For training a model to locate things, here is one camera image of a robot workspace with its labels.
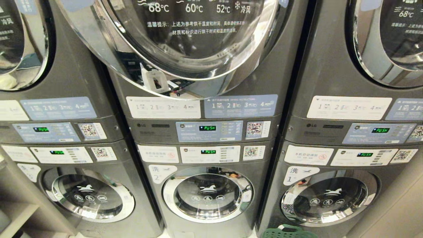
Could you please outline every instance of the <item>instruction sticker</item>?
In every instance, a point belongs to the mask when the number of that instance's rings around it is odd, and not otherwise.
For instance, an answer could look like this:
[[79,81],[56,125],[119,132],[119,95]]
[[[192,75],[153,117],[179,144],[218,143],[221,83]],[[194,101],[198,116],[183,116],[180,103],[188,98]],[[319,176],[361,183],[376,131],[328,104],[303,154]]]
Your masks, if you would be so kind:
[[138,145],[141,159],[153,163],[179,163],[178,149],[173,146]]
[[333,153],[332,148],[322,147],[302,147],[288,145],[285,154],[285,162],[310,164],[310,165],[326,165]]
[[307,118],[377,121],[391,101],[390,97],[314,96]]
[[126,97],[131,116],[137,119],[199,119],[200,101],[163,97]]
[[0,100],[0,121],[29,121],[27,114],[16,100]]

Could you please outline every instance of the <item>digital display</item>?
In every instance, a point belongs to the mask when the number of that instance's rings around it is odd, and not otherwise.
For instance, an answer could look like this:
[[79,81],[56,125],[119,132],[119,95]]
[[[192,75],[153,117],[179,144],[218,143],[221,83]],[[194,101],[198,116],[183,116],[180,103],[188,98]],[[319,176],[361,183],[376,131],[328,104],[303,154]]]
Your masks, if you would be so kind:
[[213,149],[213,150],[211,150],[211,149],[202,150],[201,154],[202,155],[216,154],[216,150],[215,149]]
[[216,130],[216,126],[200,126],[200,131]]
[[357,157],[371,157],[373,153],[358,153]]
[[52,155],[64,155],[65,152],[62,150],[50,150],[50,154]]
[[35,132],[49,132],[47,127],[33,127]]
[[388,133],[389,128],[373,128],[372,133]]

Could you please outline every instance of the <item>clothes dryer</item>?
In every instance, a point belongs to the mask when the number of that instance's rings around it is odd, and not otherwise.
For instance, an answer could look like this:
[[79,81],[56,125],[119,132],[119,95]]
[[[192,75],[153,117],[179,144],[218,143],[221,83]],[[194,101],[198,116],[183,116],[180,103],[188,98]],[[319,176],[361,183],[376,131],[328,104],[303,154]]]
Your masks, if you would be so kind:
[[122,139],[107,72],[56,3],[2,1],[0,9],[0,142]]
[[423,2],[319,1],[286,124],[299,144],[423,139]]

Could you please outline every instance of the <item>white instruction label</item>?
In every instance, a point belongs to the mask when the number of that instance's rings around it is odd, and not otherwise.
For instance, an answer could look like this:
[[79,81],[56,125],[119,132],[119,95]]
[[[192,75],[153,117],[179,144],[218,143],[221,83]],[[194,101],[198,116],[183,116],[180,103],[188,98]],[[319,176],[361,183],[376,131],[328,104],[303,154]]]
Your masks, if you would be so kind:
[[92,163],[85,147],[30,147],[41,163]]
[[288,145],[286,150],[285,162],[310,164],[310,165],[326,165],[333,153],[332,148],[320,147],[302,147]]
[[91,147],[91,150],[97,161],[115,161],[118,159],[112,147]]
[[29,121],[27,114],[16,100],[0,100],[0,121]]
[[38,173],[41,171],[41,168],[38,165],[19,163],[17,166],[22,170],[22,172],[24,172],[31,182],[37,182]]
[[265,145],[245,146],[242,160],[243,161],[262,160],[264,158],[265,151],[266,151]]
[[182,101],[163,97],[126,97],[133,118],[199,119],[200,101]]
[[390,97],[314,96],[307,118],[377,121],[391,101]]
[[35,159],[34,155],[25,146],[9,146],[9,145],[2,145],[1,146],[4,151],[9,155],[9,157],[16,162],[26,162],[26,163],[38,163],[37,159]]
[[391,163],[408,163],[418,150],[419,149],[400,149],[391,160]]
[[398,149],[338,149],[331,166],[383,166]]
[[178,149],[173,146],[138,145],[141,159],[152,163],[179,163]]
[[178,168],[174,165],[150,164],[148,170],[150,171],[153,182],[160,184],[168,176],[176,172]]
[[290,166],[286,171],[283,184],[289,186],[297,181],[302,180],[303,178],[307,178],[308,176],[317,174],[319,172],[320,169],[316,167]]
[[239,162],[241,146],[180,147],[182,163]]

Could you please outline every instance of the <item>white shelf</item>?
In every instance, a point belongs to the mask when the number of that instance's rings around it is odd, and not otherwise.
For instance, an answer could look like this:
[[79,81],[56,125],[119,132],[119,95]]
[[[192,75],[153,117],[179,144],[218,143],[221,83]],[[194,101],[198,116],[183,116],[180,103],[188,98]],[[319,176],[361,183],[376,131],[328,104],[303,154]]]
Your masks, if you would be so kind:
[[17,202],[0,201],[0,209],[11,220],[10,224],[0,234],[0,238],[10,238],[23,226],[23,224],[38,209],[38,205]]

